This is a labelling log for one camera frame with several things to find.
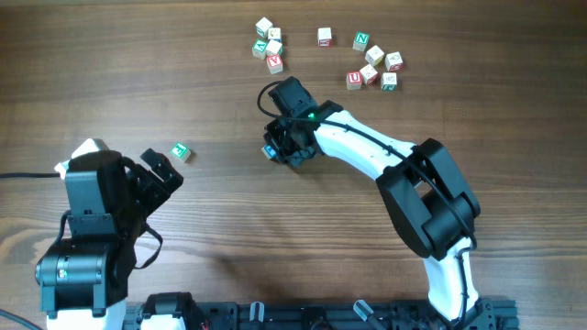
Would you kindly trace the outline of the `green letter E block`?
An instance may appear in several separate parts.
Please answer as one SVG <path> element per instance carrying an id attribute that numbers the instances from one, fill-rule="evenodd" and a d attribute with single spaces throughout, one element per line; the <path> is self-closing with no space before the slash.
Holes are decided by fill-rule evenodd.
<path id="1" fill-rule="evenodd" d="M 181 162 L 185 163 L 188 159 L 190 159 L 192 155 L 192 151 L 189 147 L 184 145 L 181 142 L 177 142 L 173 148 L 171 149 L 171 154 Z"/>

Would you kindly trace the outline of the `red letter V block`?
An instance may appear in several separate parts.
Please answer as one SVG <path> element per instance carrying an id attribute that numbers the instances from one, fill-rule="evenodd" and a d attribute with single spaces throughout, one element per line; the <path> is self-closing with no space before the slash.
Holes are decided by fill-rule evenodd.
<path id="1" fill-rule="evenodd" d="M 283 61 L 279 54 L 267 56 L 266 62 L 270 74 L 276 74 L 283 71 Z"/>

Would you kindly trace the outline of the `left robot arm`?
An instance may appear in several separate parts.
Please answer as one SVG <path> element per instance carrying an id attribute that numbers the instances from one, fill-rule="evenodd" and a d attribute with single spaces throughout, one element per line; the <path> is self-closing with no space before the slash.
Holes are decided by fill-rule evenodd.
<path id="1" fill-rule="evenodd" d="M 141 159 L 100 150 L 69 161 L 70 208 L 35 270 L 48 328 L 123 328 L 135 244 L 145 233 L 163 240 L 147 219 L 183 185 L 163 154 L 149 148 Z"/>

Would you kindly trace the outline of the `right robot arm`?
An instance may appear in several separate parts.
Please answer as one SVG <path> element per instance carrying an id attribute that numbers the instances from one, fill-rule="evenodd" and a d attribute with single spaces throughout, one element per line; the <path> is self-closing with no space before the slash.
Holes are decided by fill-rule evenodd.
<path id="1" fill-rule="evenodd" d="M 295 168 L 324 155 L 374 180 L 397 235 L 425 263 L 431 306 L 447 325 L 468 325 L 479 301 L 470 254 L 481 208 L 448 150 L 433 138 L 415 144 L 385 136 L 340 104 L 318 104 L 294 77 L 260 94 L 278 109 L 265 127 L 266 157 Z"/>

